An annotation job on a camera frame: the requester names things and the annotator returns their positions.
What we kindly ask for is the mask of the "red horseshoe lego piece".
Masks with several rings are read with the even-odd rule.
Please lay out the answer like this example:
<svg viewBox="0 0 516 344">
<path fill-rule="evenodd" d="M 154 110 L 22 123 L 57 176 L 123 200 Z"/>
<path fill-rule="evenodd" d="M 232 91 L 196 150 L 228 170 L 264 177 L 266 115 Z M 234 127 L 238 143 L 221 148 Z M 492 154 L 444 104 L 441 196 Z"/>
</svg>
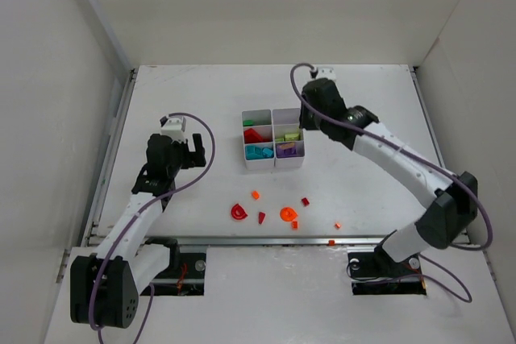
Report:
<svg viewBox="0 0 516 344">
<path fill-rule="evenodd" d="M 242 221 L 244 220 L 248 214 L 240 204 L 235 204 L 231 207 L 230 211 L 231 217 L 236 221 Z"/>
</svg>

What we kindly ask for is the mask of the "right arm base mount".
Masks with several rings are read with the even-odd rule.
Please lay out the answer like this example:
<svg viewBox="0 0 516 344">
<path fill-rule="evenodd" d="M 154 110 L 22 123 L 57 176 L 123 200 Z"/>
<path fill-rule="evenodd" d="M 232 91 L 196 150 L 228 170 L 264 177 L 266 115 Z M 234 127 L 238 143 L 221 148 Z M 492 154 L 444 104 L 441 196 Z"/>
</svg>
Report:
<svg viewBox="0 0 516 344">
<path fill-rule="evenodd" d="M 376 246 L 349 247 L 346 273 L 352 280 L 354 296 L 427 294 L 418 254 L 401 262 L 393 261 L 383 250 L 386 238 Z"/>
</svg>

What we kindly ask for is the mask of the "red arch duplo brick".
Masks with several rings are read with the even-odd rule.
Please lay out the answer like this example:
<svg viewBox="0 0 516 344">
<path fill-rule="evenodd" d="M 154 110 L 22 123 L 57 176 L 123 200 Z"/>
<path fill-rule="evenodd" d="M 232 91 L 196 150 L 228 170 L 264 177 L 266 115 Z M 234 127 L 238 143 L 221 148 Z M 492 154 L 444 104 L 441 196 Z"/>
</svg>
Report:
<svg viewBox="0 0 516 344">
<path fill-rule="evenodd" d="M 243 140 L 245 144 L 270 142 L 270 138 L 268 136 L 261 135 L 258 131 L 256 131 L 253 128 L 249 128 L 243 132 Z"/>
</svg>

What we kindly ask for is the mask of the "light green curved lego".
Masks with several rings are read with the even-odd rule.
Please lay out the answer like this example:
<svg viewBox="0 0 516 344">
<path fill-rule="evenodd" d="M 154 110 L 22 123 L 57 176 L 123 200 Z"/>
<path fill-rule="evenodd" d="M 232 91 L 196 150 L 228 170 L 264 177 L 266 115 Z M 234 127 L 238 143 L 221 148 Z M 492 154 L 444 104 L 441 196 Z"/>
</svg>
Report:
<svg viewBox="0 0 516 344">
<path fill-rule="evenodd" d="M 285 133 L 284 140 L 286 142 L 297 142 L 302 140 L 302 133 L 300 131 L 295 131 L 291 133 Z"/>
</svg>

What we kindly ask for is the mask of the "purple lego brick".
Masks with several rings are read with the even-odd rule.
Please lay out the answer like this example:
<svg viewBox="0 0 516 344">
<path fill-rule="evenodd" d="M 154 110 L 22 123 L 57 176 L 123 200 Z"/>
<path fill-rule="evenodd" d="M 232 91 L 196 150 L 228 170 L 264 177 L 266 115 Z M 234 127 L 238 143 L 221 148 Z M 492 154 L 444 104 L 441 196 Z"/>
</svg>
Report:
<svg viewBox="0 0 516 344">
<path fill-rule="evenodd" d="M 278 143 L 276 145 L 276 152 L 278 158 L 290 158 L 298 156 L 295 142 Z"/>
</svg>

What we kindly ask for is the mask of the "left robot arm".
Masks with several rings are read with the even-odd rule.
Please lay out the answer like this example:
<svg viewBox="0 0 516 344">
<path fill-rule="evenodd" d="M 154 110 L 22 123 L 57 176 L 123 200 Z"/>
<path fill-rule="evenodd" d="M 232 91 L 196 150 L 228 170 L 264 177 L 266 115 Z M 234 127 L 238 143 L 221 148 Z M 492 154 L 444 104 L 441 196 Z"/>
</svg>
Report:
<svg viewBox="0 0 516 344">
<path fill-rule="evenodd" d="M 146 235 L 179 188 L 179 171 L 208 165 L 199 133 L 193 145 L 163 134 L 148 139 L 146 162 L 136 177 L 120 219 L 89 254 L 73 261 L 70 274 L 70 318 L 94 329 L 127 328 L 135 318 L 140 294 L 154 278 L 179 261 L 173 238 L 150 243 Z"/>
</svg>

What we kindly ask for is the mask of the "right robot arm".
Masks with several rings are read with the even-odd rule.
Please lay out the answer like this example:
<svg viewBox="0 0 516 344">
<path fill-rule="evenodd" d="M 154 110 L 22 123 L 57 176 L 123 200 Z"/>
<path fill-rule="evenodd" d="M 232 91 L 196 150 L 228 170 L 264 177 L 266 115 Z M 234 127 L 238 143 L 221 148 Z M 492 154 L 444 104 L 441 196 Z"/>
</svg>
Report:
<svg viewBox="0 0 516 344">
<path fill-rule="evenodd" d="M 438 172 L 363 106 L 348 107 L 336 84 L 327 78 L 303 88 L 300 125 L 319 130 L 329 139 L 372 161 L 408 189 L 424 208 L 423 215 L 395 230 L 376 248 L 378 260 L 400 263 L 430 247 L 444 250 L 476 218 L 478 183 L 465 172 Z"/>
</svg>

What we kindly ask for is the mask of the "teal curved lego brick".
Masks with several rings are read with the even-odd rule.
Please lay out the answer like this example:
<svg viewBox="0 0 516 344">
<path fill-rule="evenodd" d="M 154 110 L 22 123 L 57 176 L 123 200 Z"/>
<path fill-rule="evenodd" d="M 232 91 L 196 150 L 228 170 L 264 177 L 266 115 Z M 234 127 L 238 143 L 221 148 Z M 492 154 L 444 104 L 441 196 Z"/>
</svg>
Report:
<svg viewBox="0 0 516 344">
<path fill-rule="evenodd" d="M 266 158 L 266 156 L 263 153 L 263 149 L 252 144 L 248 144 L 245 146 L 244 154 L 246 160 L 262 160 Z"/>
</svg>

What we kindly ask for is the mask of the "red slope lego piece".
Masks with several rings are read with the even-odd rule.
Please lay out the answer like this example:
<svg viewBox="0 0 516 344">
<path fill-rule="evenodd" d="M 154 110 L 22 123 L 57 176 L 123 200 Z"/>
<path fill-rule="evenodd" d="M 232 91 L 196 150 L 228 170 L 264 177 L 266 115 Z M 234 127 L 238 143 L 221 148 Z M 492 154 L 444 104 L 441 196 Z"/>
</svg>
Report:
<svg viewBox="0 0 516 344">
<path fill-rule="evenodd" d="M 258 213 L 258 222 L 260 225 L 263 224 L 264 220 L 265 220 L 265 217 L 266 217 L 266 213 L 264 212 L 259 212 Z"/>
</svg>

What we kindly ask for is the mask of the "teal square lego brick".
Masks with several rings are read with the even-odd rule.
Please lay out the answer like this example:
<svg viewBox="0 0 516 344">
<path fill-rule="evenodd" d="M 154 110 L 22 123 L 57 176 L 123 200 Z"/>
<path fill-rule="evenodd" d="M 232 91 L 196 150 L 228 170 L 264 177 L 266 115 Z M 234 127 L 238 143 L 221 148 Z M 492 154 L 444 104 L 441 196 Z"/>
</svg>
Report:
<svg viewBox="0 0 516 344">
<path fill-rule="evenodd" d="M 274 151 L 272 148 L 264 147 L 262 149 L 262 156 L 266 159 L 273 158 L 274 157 Z"/>
</svg>

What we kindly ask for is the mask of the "orange round lego piece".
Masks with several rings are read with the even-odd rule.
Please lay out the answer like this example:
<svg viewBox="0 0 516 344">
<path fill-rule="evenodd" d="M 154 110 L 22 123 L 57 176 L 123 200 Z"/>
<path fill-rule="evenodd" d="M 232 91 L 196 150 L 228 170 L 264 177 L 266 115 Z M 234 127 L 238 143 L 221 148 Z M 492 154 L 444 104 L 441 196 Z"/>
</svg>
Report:
<svg viewBox="0 0 516 344">
<path fill-rule="evenodd" d="M 284 222 L 293 222 L 298 218 L 298 213 L 291 207 L 284 207 L 280 210 L 280 218 Z"/>
</svg>

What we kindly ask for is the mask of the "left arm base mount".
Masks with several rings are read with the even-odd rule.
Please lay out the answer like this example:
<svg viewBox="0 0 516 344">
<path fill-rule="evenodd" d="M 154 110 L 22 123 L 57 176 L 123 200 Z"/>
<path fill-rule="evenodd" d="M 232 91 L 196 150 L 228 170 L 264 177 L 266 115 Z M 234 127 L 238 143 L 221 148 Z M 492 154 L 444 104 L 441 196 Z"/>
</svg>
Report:
<svg viewBox="0 0 516 344">
<path fill-rule="evenodd" d="M 171 237 L 148 238 L 145 247 L 163 246 L 169 253 L 169 265 L 152 280 L 155 296 L 203 296 L 205 291 L 206 248 L 185 246 Z"/>
</svg>

